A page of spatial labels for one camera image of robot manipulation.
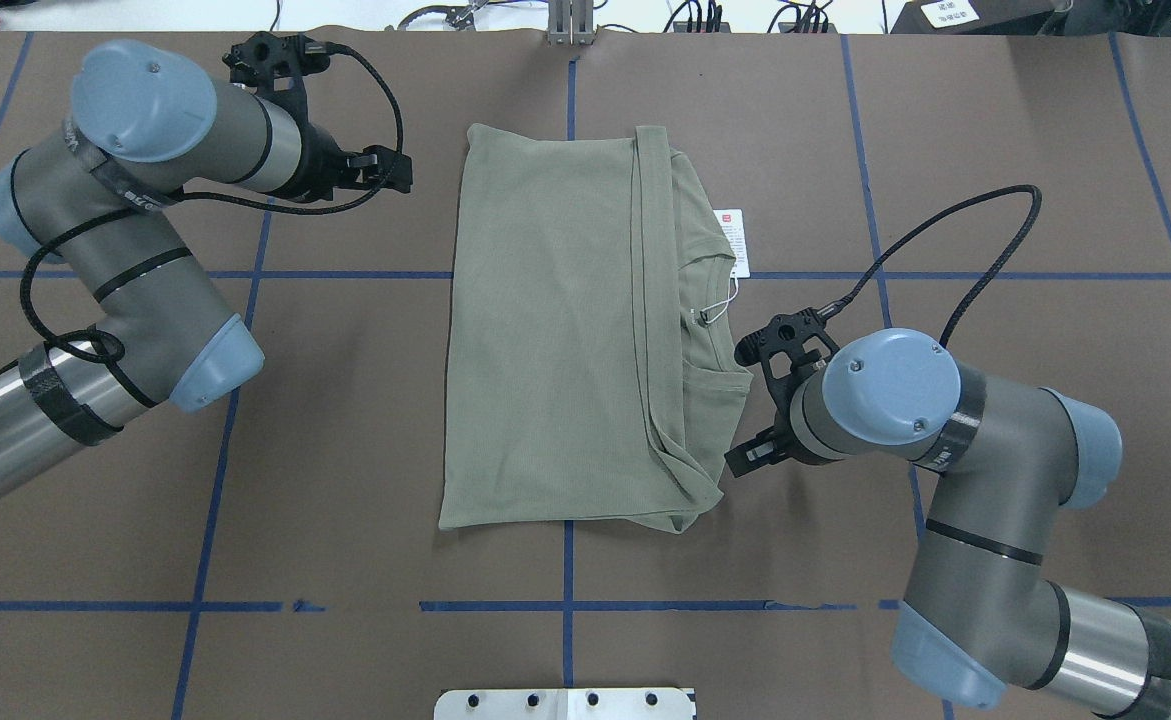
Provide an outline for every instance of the black cable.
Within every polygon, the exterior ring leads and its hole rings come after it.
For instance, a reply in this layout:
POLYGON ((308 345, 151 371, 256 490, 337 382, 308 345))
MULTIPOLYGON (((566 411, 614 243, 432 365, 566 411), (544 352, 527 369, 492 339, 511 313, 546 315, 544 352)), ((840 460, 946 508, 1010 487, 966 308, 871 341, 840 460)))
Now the black cable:
POLYGON ((940 213, 933 214, 927 220, 924 220, 923 224, 918 225, 917 228, 905 233, 900 240, 892 242, 892 246, 888 247, 886 251, 883 251, 883 254, 878 255, 878 259, 874 260, 874 265, 869 266, 865 274, 861 275, 860 281, 856 282, 854 288, 851 288, 851 292, 847 293, 845 296, 833 301, 830 304, 822 307, 822 318, 833 318, 833 316, 841 313, 844 307, 849 306, 851 301, 860 295, 860 292, 863 290, 870 279, 874 277, 874 274, 878 273, 878 269, 882 268, 883 263, 891 258, 891 255, 895 255, 896 251, 899 251, 900 247, 905 247, 905 245, 908 245, 911 240, 915 240, 915 238, 926 228, 932 227, 932 225, 940 222, 945 218, 950 218, 950 215, 957 213, 959 210, 970 208, 970 206, 997 199, 997 197, 1015 196, 1020 192, 1028 193, 1030 198, 1029 211, 1025 214, 1025 222, 1020 224, 1020 229, 1016 231, 1016 234, 1011 239, 1007 246, 1004 247, 1004 251, 1000 255, 998 255, 998 259, 993 261, 993 265, 989 265, 989 268, 981 275, 981 279, 978 279, 978 281, 972 286, 972 290, 968 290, 968 293, 963 296, 963 300, 960 300, 959 304, 956 307, 954 313, 950 314, 950 320, 945 323, 945 331, 941 331, 941 340, 938 341, 941 343, 941 347, 949 345, 950 336, 951 334, 954 334, 954 328, 959 324, 959 320, 963 318, 963 315, 968 310, 968 307, 972 306, 972 302, 977 299, 977 296, 981 295, 984 288, 993 281, 993 277, 995 277, 1002 269, 1002 266, 1007 265, 1007 260, 1009 260, 1011 255, 1019 249, 1020 244, 1025 240, 1025 236, 1028 236, 1029 228, 1034 227, 1034 220, 1038 220, 1038 212, 1043 206, 1043 193, 1041 190, 1038 190, 1038 186, 1033 186, 1033 184, 1014 184, 1014 186, 993 190, 982 193, 982 196, 970 197, 968 200, 964 200, 957 205, 951 205, 949 208, 941 210, 940 213))
POLYGON ((776 14, 772 15, 772 22, 767 23, 767 32, 773 32, 773 29, 776 29, 776 20, 781 19, 781 14, 786 13, 786 11, 789 9, 793 9, 795 12, 794 23, 796 25, 797 19, 800 18, 801 13, 803 13, 803 8, 801 8, 801 6, 796 4, 783 4, 781 5, 781 8, 778 9, 776 14))
POLYGON ((424 8, 417 8, 411 13, 408 13, 406 18, 398 20, 398 29, 406 29, 408 26, 415 23, 416 20, 425 18, 425 15, 445 15, 457 9, 458 8, 453 8, 451 5, 425 5, 424 8))
POLYGON ((357 50, 347 44, 328 44, 328 52, 333 55, 347 55, 349 59, 357 60, 357 63, 364 67, 367 73, 370 73, 371 77, 375 78, 376 85, 381 87, 381 90, 385 94, 385 100, 389 101, 389 108, 393 110, 393 158, 390 159, 389 167, 385 167, 384 174, 381 174, 379 180, 370 190, 349 203, 328 205, 326 208, 294 208, 294 206, 289 205, 269 205, 256 200, 248 200, 246 197, 224 196, 219 192, 174 192, 173 199, 177 201, 219 200, 220 203, 242 205, 244 208, 266 210, 271 213, 282 213, 285 215, 330 215, 333 213, 343 213, 347 210, 355 210, 358 205, 371 200, 371 197, 381 192, 381 188, 385 187, 385 183, 389 183, 390 176, 393 176, 393 170, 398 167, 398 156, 403 152, 403 111, 398 108, 398 100, 393 96, 393 91, 389 90, 385 78, 381 77, 376 68, 364 56, 359 55, 357 50))
MULTIPOLYGON (((347 55, 349 59, 355 59, 358 64, 364 67, 367 73, 371 74, 375 78, 376 85, 381 87, 381 90, 385 94, 385 100, 389 101, 390 109, 393 110, 393 158, 389 160, 388 167, 385 167, 384 174, 362 196, 356 197, 349 203, 341 205, 329 205, 326 208, 292 208, 292 206, 285 205, 269 205, 265 203, 258 203, 255 200, 247 200, 246 197, 237 196, 221 196, 219 192, 174 192, 173 199, 177 201, 186 200, 218 200, 221 203, 230 203, 233 205, 242 205, 245 208, 266 210, 271 213, 283 213, 289 215, 330 215, 333 213, 342 213, 344 210, 357 208, 358 205, 364 204, 367 200, 371 200, 371 197, 381 192, 385 184, 389 183, 389 178, 393 176, 393 170, 397 169, 398 158, 403 152, 403 112, 398 107, 398 100, 393 96, 393 91, 389 90, 389 84, 385 78, 381 77, 381 74, 376 71, 374 64, 367 61, 357 50, 352 49, 347 44, 335 44, 330 42, 326 46, 328 53, 333 55, 347 55)), ((97 331, 97 329, 82 329, 82 331, 55 334, 47 324, 37 317, 37 311, 33 307, 32 292, 33 292, 33 279, 35 273, 37 273, 37 266, 43 263, 47 255, 53 254, 57 251, 60 246, 66 245, 76 236, 81 234, 98 228, 101 225, 107 222, 114 222, 114 220, 119 220, 128 218, 129 215, 136 214, 136 211, 131 208, 115 210, 112 213, 105 213, 87 222, 76 225, 76 227, 69 228, 64 233, 59 234, 59 236, 53 238, 49 242, 46 242, 41 247, 37 247, 35 254, 29 256, 29 261, 26 265, 26 269, 21 274, 21 310, 26 316, 26 322, 33 328, 33 331, 37 332, 37 336, 47 343, 47 345, 59 348, 59 350, 68 352, 74 357, 78 357, 80 361, 88 361, 88 363, 118 363, 122 359, 126 348, 123 347, 123 341, 118 337, 112 336, 110 332, 97 331), (107 349, 104 354, 88 352, 85 350, 78 350, 78 348, 70 345, 74 341, 88 341, 98 342, 102 347, 107 349)))
POLYGON ((30 294, 33 293, 33 274, 37 273, 37 266, 47 259, 47 255, 53 254, 57 251, 61 245, 66 245, 70 240, 74 240, 81 234, 98 228, 105 222, 114 222, 114 220, 119 220, 128 218, 129 215, 136 214, 136 210, 123 208, 115 210, 112 213, 105 213, 87 222, 76 225, 76 227, 69 228, 68 231, 60 233, 54 240, 37 247, 35 254, 29 256, 28 263, 26 263, 26 269, 21 274, 21 311, 26 316, 26 322, 33 328, 34 332, 41 337, 47 345, 59 348, 60 351, 68 352, 74 357, 78 357, 80 361, 88 361, 88 363, 118 363, 123 359, 123 354, 125 348, 123 347, 123 341, 118 337, 112 336, 110 332, 97 331, 97 329, 82 329, 82 331, 55 334, 52 329, 37 317, 37 311, 33 309, 33 300, 30 294), (108 351, 105 354, 88 352, 87 350, 78 350, 71 343, 74 341, 87 341, 87 342, 100 342, 108 351), (114 345, 114 350, 109 350, 109 347, 114 345))
POLYGON ((691 22, 691 18, 693 16, 693 15, 691 15, 691 5, 693 5, 693 4, 696 4, 696 6, 698 6, 698 8, 700 8, 700 1, 699 0, 682 0, 682 5, 678 5, 677 8, 674 8, 672 13, 669 13, 669 22, 666 22, 666 27, 664 27, 664 29, 662 29, 662 32, 669 32, 669 28, 673 27, 673 20, 676 18, 678 18, 678 13, 682 13, 682 9, 684 9, 684 8, 687 8, 687 22, 691 22))

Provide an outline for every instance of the white label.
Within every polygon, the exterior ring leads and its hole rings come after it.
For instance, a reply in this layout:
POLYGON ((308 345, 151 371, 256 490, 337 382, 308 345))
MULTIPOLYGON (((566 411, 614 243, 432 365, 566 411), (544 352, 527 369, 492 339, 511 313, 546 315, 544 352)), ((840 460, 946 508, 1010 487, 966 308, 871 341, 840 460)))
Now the white label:
POLYGON ((732 266, 732 277, 749 276, 749 253, 745 251, 745 218, 740 208, 714 210, 718 224, 723 226, 732 252, 737 254, 737 265, 732 266))
POLYGON ((923 5, 923 14, 932 27, 960 26, 981 19, 968 0, 941 0, 940 4, 923 5))

